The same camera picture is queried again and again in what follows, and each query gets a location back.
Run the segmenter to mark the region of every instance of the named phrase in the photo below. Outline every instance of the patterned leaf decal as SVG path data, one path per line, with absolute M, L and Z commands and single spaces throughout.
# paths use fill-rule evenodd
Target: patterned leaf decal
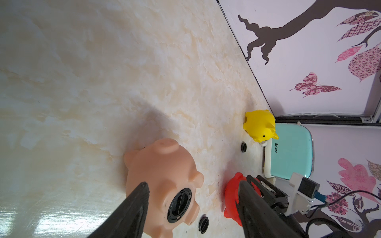
M 368 160 L 368 168 L 372 175 L 376 177 L 376 179 L 381 180 L 381 165 L 372 163 Z
M 346 219 L 344 217 L 339 217 L 339 216 L 333 216 L 333 217 L 336 218 L 336 220 L 347 230 L 355 232 L 355 231 L 359 231 L 362 228 L 361 225 L 358 225 L 354 223 L 353 221 Z
M 343 25 L 343 24 L 355 25 L 355 24 L 363 23 L 365 21 L 368 21 L 368 20 L 370 20 L 372 18 L 376 18 L 376 17 L 378 17 L 378 13 L 377 12 L 375 12 L 375 11 L 365 11 L 363 13 L 359 13 L 359 14 L 356 14 L 354 16 L 351 16 L 350 18 L 346 19 L 345 21 L 343 21 L 339 25 Z
M 333 187 L 333 189 L 336 190 L 336 192 L 340 193 L 341 195 L 344 195 L 344 194 L 347 194 L 349 192 L 352 192 L 351 189 L 341 185 L 341 184 L 335 184 L 335 183 L 331 183 L 330 181 L 327 180 L 327 182 L 331 185 L 331 187 Z
M 357 53 L 360 49 L 361 49 L 362 45 L 360 46 L 355 46 L 355 47 L 352 47 L 352 48 L 349 48 L 347 49 L 346 51 L 344 51 L 343 53 L 341 53 L 339 55 L 339 57 L 337 58 L 337 61 L 336 62 L 339 62 L 339 61 L 343 61 L 345 59 L 348 59 L 349 57 L 351 57 L 352 55 L 354 55 L 355 53 Z
M 349 71 L 360 79 L 360 82 L 365 78 L 377 73 L 381 69 L 381 43 L 364 51 L 355 57 L 348 65 Z
M 373 28 L 376 28 L 379 24 L 381 23 L 381 19 L 375 20 L 375 21 L 366 21 L 363 23 L 360 23 L 354 27 L 352 27 L 349 31 L 347 31 L 341 38 L 340 40 L 351 37 L 354 35 L 360 35 L 363 34 L 364 32 L 370 31 Z
M 364 201 L 362 200 L 362 196 L 360 196 L 360 198 L 355 199 L 354 205 L 359 211 L 364 207 Z

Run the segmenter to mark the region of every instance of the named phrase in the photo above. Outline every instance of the pig ear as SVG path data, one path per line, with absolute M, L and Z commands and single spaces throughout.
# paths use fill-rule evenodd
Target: pig ear
M 196 188 L 201 188 L 204 183 L 204 175 L 196 170 L 189 176 L 188 181 L 193 182 Z
M 275 126 L 273 124 L 267 123 L 266 127 L 270 129 L 271 133 L 275 133 Z
M 272 138 L 276 140 L 279 139 L 278 135 L 275 132 L 274 132 L 274 135 L 272 135 Z
M 240 172 L 237 172 L 237 173 L 234 175 L 234 178 L 235 178 L 235 179 L 239 179 L 239 178 L 241 178 L 241 177 L 243 177 L 243 174 L 240 173 Z

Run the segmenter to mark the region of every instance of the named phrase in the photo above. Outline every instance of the marble surface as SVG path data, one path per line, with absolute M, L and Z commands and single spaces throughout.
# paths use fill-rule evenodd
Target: marble surface
M 242 123 L 268 105 L 215 0 L 0 5 L 0 237 L 86 237 L 125 198 L 123 153 L 162 137 L 205 176 L 207 233 L 174 237 L 243 237 L 223 188 L 261 172 Z

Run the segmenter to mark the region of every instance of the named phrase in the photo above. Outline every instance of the black wire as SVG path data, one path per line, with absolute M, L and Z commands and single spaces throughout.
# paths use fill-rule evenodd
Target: black wire
M 333 227 L 339 229 L 340 231 L 345 232 L 345 233 L 348 234 L 348 232 L 347 232 L 344 228 L 342 228 L 339 224 L 337 224 L 337 223 L 335 223 L 335 222 L 333 222 L 333 221 L 331 221 L 331 220 L 328 220 L 327 218 L 318 217 L 318 218 L 311 219 L 311 220 L 307 223 L 307 225 L 306 225 L 306 237 L 307 237 L 307 238 L 309 238 L 309 235 L 308 235 L 309 227 L 310 227 L 313 223 L 315 223 L 315 222 L 321 222 L 321 223 L 323 223 L 323 224 L 331 225 L 331 226 L 333 226 Z
M 337 199 L 336 201 L 333 201 L 331 203 L 325 202 L 324 204 L 313 205 L 311 208 L 315 208 L 315 207 L 317 207 L 317 208 L 314 209 L 314 211 L 312 212 L 311 216 L 307 216 L 307 214 L 306 214 L 306 217 L 309 219 L 309 218 L 311 218 L 315 214 L 315 212 L 317 212 L 318 209 L 322 209 L 322 208 L 325 208 L 327 206 L 330 206 L 330 205 L 333 205 L 335 203 L 338 203 L 341 199 L 343 199 L 346 196 L 349 196 L 351 194 L 354 194 L 354 193 L 367 193 L 367 194 L 370 194 L 370 195 L 378 198 L 381 201 L 381 198 L 379 196 L 377 196 L 377 195 L 375 195 L 375 194 L 373 194 L 371 192 L 368 192 L 368 191 L 365 191 L 365 190 L 356 190 L 356 191 L 352 191 L 352 192 L 349 192 L 349 193 L 343 195 L 342 197 L 340 197 L 339 199 Z

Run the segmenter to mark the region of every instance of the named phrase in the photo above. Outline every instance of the pink leaf decal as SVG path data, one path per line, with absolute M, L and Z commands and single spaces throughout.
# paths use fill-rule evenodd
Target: pink leaf decal
M 333 216 L 333 217 L 336 218 L 337 221 L 347 230 L 358 231 L 358 230 L 362 229 L 361 226 L 357 225 L 356 223 L 354 223 L 353 221 L 351 221 L 345 217 L 339 217 L 339 216 Z
M 331 185 L 333 189 L 335 189 L 336 192 L 340 193 L 341 195 L 347 194 L 349 192 L 352 192 L 351 189 L 341 185 L 341 184 L 335 184 L 331 183 L 330 181 L 327 180 L 327 182 Z
M 354 205 L 356 206 L 357 210 L 361 210 L 364 207 L 364 201 L 362 200 L 362 196 L 360 196 L 360 198 L 355 199 Z
M 348 65 L 349 71 L 360 79 L 360 82 L 365 78 L 377 73 L 381 69 L 381 48 L 379 43 L 370 50 L 364 51 L 355 57 Z
M 381 165 L 372 163 L 368 160 L 368 168 L 372 175 L 376 177 L 376 179 L 381 180 Z
M 363 165 L 353 166 L 344 158 L 339 159 L 338 164 L 345 169 L 339 171 L 339 175 L 343 177 L 341 178 L 341 181 L 347 185 L 348 188 L 352 191 L 365 190 L 372 193 L 374 187 L 376 186 L 376 178 L 373 176 L 368 176 L 368 172 Z M 358 194 L 380 204 L 372 195 L 367 193 Z
M 363 34 L 377 27 L 380 23 L 381 23 L 381 19 L 360 23 L 352 27 L 349 31 L 347 31 L 339 40 L 342 40 L 344 38 L 351 37 L 354 35 Z
M 361 49 L 362 45 L 360 46 L 355 46 L 355 47 L 352 47 L 352 48 L 349 48 L 347 49 L 346 51 L 344 51 L 343 53 L 341 53 L 339 55 L 339 57 L 337 58 L 337 61 L 336 62 L 339 62 L 339 61 L 343 61 L 343 60 L 346 60 L 348 59 L 349 57 L 351 57 L 352 55 L 354 55 L 355 53 L 357 53 L 360 49 Z
M 344 20 L 339 25 L 343 25 L 343 24 L 355 25 L 355 24 L 363 23 L 365 21 L 368 21 L 368 20 L 370 20 L 372 18 L 376 18 L 376 17 L 378 17 L 378 13 L 377 12 L 375 12 L 375 11 L 365 11 L 363 13 L 358 13 L 358 14 L 356 14 L 354 16 L 351 16 L 350 18 Z

